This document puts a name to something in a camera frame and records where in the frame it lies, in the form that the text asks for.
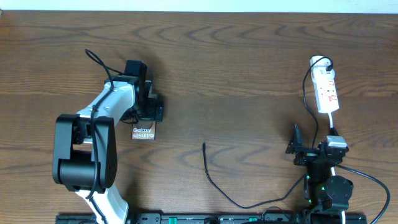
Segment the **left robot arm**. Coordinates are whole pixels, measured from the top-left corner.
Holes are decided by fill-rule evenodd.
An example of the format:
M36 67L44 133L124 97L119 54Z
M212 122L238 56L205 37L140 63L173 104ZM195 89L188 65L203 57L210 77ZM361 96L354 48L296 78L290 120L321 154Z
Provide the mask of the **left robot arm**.
M52 176L76 193L91 214L57 215L56 223L134 223L135 214L115 184L118 122L162 121L163 103L145 75L112 76L103 91L75 114L55 122Z

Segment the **Galaxy S25 Ultra smartphone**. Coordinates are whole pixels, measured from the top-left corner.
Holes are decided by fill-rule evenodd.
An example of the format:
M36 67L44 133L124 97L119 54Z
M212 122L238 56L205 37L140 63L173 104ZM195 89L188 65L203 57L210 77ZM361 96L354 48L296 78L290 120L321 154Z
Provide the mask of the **Galaxy S25 Ultra smartphone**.
M136 114L136 104L133 107L132 140L155 140L155 121L140 121Z

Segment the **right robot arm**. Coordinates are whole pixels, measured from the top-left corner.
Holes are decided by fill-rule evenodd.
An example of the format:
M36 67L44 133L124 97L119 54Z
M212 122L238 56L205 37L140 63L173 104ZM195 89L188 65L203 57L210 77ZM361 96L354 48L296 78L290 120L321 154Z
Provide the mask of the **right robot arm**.
M303 145L297 125L292 129L286 153L294 154L294 164L305 166L304 197L310 206L300 212L301 223L345 223L345 211L353 193L352 181L336 175L334 166L343 161L349 151L345 139L335 128L318 147Z

